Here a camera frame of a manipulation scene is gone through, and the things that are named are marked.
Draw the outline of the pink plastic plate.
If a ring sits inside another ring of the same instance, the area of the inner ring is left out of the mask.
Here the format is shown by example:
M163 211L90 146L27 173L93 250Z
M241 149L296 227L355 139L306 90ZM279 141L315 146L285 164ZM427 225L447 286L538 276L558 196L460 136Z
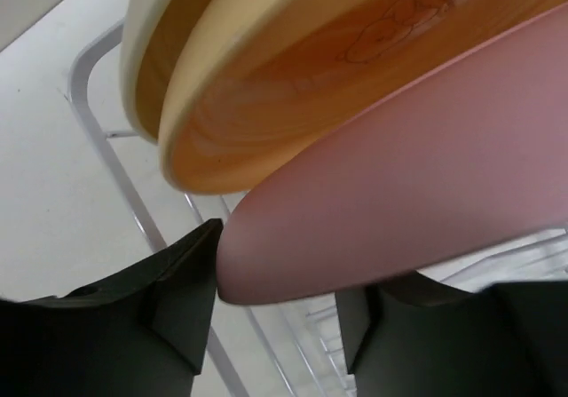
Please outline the pink plastic plate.
M567 9L483 44L242 199L219 296L262 305L431 266L567 219Z

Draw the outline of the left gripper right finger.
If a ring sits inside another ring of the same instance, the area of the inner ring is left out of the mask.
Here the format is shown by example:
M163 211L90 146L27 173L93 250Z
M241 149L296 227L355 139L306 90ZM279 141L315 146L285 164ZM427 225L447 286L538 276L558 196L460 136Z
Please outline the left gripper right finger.
M335 295L360 396L564 396L567 284L469 293L411 273Z

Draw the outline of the white wire dish rack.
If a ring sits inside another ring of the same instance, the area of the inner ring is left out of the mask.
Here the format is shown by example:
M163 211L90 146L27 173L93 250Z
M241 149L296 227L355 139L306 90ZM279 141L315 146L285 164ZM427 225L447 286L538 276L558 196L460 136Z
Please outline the white wire dish rack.
M122 41L122 21L101 33L76 57L68 78L71 108L101 162L113 179L130 215L151 251L166 247L159 227L116 154L114 139L139 135L131 130L105 131L93 113L89 83L94 68ZM424 273L443 284L479 290L494 282L552 280L567 278L567 231L553 228L503 243L488 250L425 269ZM255 335L283 396L354 396L356 385L346 370L343 346L333 296L265 308L235 308L217 303L224 319L238 314Z

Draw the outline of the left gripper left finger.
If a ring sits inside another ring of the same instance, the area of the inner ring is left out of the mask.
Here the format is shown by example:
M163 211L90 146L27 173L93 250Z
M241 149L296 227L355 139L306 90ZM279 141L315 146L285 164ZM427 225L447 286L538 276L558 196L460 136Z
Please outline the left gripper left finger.
M1 303L4 396L187 396L201 373L223 224L64 297Z

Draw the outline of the orange plastic plate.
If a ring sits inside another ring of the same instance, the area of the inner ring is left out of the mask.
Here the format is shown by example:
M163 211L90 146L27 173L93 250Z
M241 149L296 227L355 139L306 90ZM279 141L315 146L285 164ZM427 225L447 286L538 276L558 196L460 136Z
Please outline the orange plastic plate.
M162 107L164 177L254 187L377 100L566 0L212 0Z

